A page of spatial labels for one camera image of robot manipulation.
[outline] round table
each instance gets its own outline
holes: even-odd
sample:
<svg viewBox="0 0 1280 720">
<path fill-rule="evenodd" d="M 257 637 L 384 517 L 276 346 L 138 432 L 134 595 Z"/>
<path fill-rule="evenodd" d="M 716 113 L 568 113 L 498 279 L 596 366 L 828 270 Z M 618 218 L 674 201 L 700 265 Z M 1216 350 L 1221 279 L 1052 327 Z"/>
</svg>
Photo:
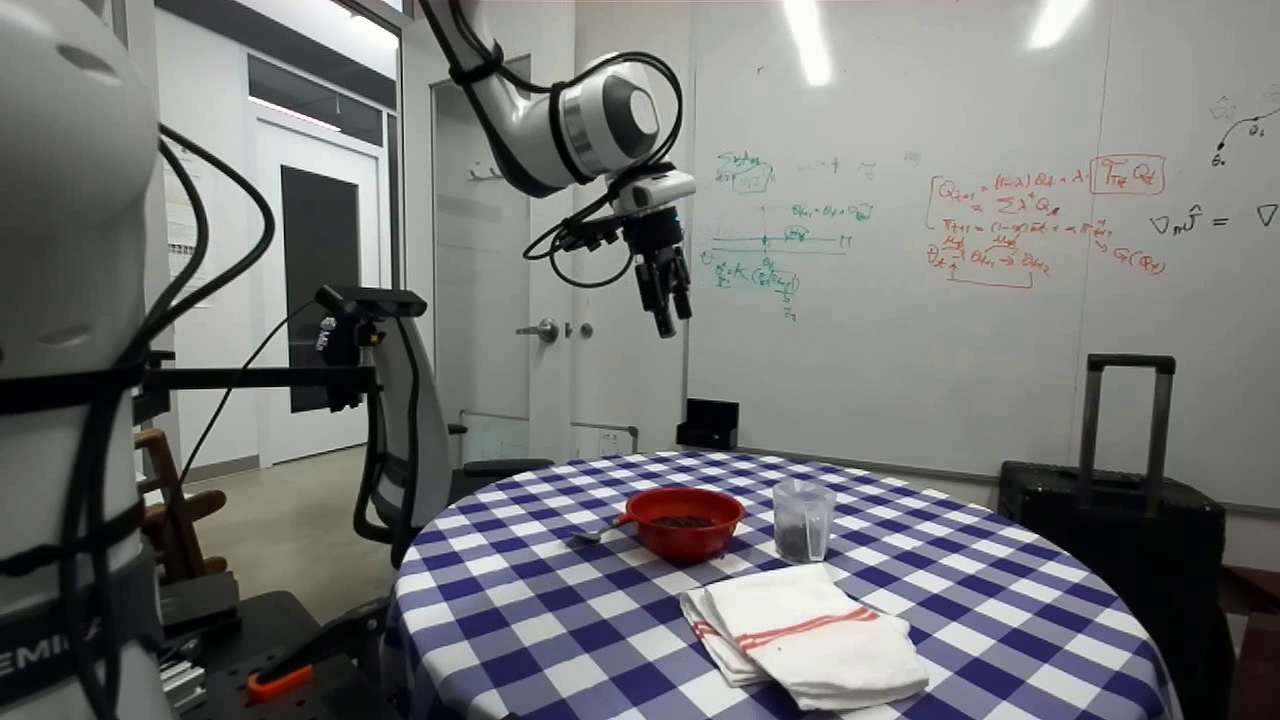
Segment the round table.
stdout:
<svg viewBox="0 0 1280 720">
<path fill-rule="evenodd" d="M 773 683 L 724 683 L 678 614 L 678 590 L 784 566 L 766 492 L 787 475 L 836 492 L 838 586 L 910 624 L 927 691 L 892 716 L 1177 716 L 1146 630 L 1049 541 L 902 478 L 734 451 L 573 459 L 434 517 L 395 579 L 411 716 L 801 716 Z M 655 482 L 748 507 L 720 560 L 671 566 L 627 532 L 573 542 Z"/>
</svg>

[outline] black bag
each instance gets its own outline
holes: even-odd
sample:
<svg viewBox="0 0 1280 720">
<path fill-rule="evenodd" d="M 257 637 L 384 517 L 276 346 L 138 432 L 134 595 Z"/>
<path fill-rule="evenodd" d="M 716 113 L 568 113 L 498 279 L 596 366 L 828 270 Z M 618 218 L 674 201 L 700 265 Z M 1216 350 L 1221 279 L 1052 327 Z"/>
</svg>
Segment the black bag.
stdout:
<svg viewBox="0 0 1280 720">
<path fill-rule="evenodd" d="M 1095 473 L 1104 366 L 1157 366 L 1146 473 Z M 1216 603 L 1225 507 L 1162 475 L 1173 354 L 1089 354 L 1078 467 L 998 467 L 998 513 L 1109 579 L 1159 645 L 1187 720 L 1227 716 L 1231 637 Z"/>
</svg>

